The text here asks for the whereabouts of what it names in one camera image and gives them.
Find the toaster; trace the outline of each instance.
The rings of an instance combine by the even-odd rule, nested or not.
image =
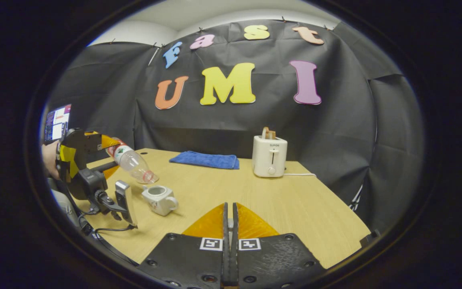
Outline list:
[[[254,137],[253,172],[260,177],[280,177],[284,174],[288,142],[279,137],[268,136],[264,128],[261,136]]]

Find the plastic bottle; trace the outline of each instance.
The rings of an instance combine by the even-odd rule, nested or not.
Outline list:
[[[159,177],[149,169],[142,156],[137,154],[117,137],[113,137],[113,139],[116,139],[121,144],[107,148],[106,153],[113,157],[117,165],[129,172],[139,183],[154,183],[159,179]]]

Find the white wall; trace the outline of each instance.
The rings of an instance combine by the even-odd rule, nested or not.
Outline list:
[[[178,31],[160,24],[139,20],[124,20],[114,25],[89,45],[111,42],[138,42],[161,46],[176,39]]]
[[[243,21],[243,20],[256,20],[256,19],[281,20],[281,17],[284,17],[284,20],[304,22],[304,23],[313,24],[313,25],[320,26],[320,27],[324,27],[325,25],[326,27],[330,29],[334,28],[338,24],[335,18],[333,18],[332,20],[328,20],[328,19],[324,19],[318,16],[304,14],[304,13],[300,13],[296,11],[279,10],[279,9],[255,9],[255,10],[233,12],[229,14],[220,15],[214,18],[210,18],[207,20],[203,20],[201,22],[188,26],[182,31],[179,31],[179,33],[176,35],[176,39],[199,31],[199,27],[204,29],[204,28],[221,25],[221,24],[227,24],[230,22],[237,22],[237,21]]]
[[[296,11],[279,9],[254,9],[228,13],[197,22],[196,24],[192,24],[181,31],[175,31],[172,28],[152,22],[124,20],[108,29],[90,43],[90,45],[111,42],[115,38],[115,42],[138,42],[151,45],[156,42],[156,46],[161,46],[161,44],[167,44],[183,36],[195,33],[199,30],[199,27],[204,29],[242,20],[281,20],[281,16],[283,16],[285,20],[304,22],[320,27],[325,25],[328,28],[334,28],[336,24],[338,24],[335,18],[326,19]]]

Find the phone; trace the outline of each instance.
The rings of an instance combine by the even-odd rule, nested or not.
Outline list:
[[[44,143],[46,145],[61,139],[68,129],[71,105],[62,106],[50,111],[46,116],[46,126],[44,127]]]

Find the wooden table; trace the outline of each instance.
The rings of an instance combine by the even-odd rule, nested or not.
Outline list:
[[[241,203],[267,221],[279,234],[294,233],[320,261],[329,268],[361,248],[359,240],[369,234],[366,225],[331,190],[314,176],[260,178],[253,174],[251,159],[240,159],[239,170],[224,170],[168,160],[179,153],[141,149],[151,170],[160,177],[154,185],[174,191],[177,210],[160,216],[150,210],[142,195],[142,185],[122,168],[108,180],[108,195],[115,200],[115,182],[125,181],[132,187],[138,229],[125,232],[101,232],[116,249],[141,263],[168,232],[181,234],[192,223],[221,203]],[[112,159],[95,161],[93,168]],[[308,173],[297,161],[286,162],[286,173]],[[88,201],[76,200],[88,210]],[[125,221],[116,221],[110,214],[87,216],[95,228],[123,228]]]

